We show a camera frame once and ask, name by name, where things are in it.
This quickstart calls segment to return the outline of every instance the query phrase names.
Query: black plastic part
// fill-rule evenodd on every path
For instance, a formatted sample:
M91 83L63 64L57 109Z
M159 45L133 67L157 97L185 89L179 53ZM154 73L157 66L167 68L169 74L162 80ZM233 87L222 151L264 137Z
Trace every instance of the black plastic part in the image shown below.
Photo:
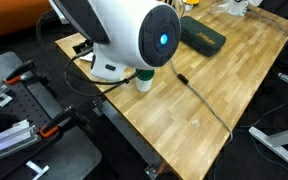
M182 74L178 74L177 78L183 83L183 84L187 84L189 82L188 79L186 79L185 76L183 76Z
M25 61L19 67L17 67L9 76L7 76L6 81L10 81L16 76L19 76L29 70L31 70L35 66L33 60Z
M161 43L165 34L168 40ZM145 17L139 34L139 50L144 61L153 67L163 66L175 53L180 40L177 14L169 6L158 6Z
M58 95L57 93L54 91L54 89L50 86L50 85L44 85L45 89L50 93L50 95L53 97L53 98L57 98Z
M95 61L96 61L96 55L94 54L93 55L93 58L92 58L92 64L91 64L91 69L93 69L93 67L94 67L94 64L95 64Z
M45 74L41 74L38 71L34 71L34 75L43 86L48 85L52 81Z
M79 45L73 46L75 54L81 53L82 51L87 50L90 47L93 47L94 42L90 40L85 40L85 42L80 43Z
M65 108L62 112L60 112L57 116L53 118L53 120L48 123L45 128L42 130L43 133L47 133L49 130L53 129L57 126L60 122L64 121L66 118L70 117L74 113L74 109L69 106Z
M109 64L106 64L105 69L108 69L110 71L115 71L116 67L115 66L111 66Z
M54 3L86 39L98 44L110 43L105 29L87 0L54 0Z

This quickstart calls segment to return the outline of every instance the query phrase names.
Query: white robot head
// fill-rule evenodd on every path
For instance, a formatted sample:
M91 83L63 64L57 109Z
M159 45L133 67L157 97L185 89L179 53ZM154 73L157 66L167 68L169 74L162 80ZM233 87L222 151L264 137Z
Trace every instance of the white robot head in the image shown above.
M94 76L114 81L126 66L161 67L177 49L180 23L168 4L156 0L52 1L86 39L94 41Z

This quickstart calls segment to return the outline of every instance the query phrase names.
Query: wooden table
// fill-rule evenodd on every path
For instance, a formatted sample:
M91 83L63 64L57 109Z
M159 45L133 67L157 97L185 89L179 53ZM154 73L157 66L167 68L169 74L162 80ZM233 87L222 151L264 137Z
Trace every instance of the wooden table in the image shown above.
M244 17L208 14L213 2L201 1L186 15L226 36L225 45L215 56L207 58L180 43L173 62L234 128L284 47L287 36L251 12ZM253 9L288 29L288 20ZM83 41L81 35L75 34L56 43L73 57L72 46ZM76 64L89 76L89 63L76 61ZM129 68L125 75L131 73ZM156 69L148 93L137 91L132 81L106 97L183 179L202 179L229 137L206 105L176 78L170 63Z

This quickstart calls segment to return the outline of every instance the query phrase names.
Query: blue light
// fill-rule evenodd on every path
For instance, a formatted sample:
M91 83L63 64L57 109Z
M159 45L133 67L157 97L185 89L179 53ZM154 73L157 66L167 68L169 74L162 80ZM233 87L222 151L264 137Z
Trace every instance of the blue light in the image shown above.
M167 43L167 40L168 40L167 35L166 35L166 34L163 34L163 35L161 36L161 44L162 44L162 45L165 45L165 44Z

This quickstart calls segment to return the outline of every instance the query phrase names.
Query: white cup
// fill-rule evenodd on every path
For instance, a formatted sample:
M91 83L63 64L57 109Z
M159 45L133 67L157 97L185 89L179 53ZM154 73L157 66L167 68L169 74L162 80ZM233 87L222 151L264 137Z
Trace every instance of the white cup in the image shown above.
M154 70L143 70L136 76L136 87L141 92L147 92L151 89Z

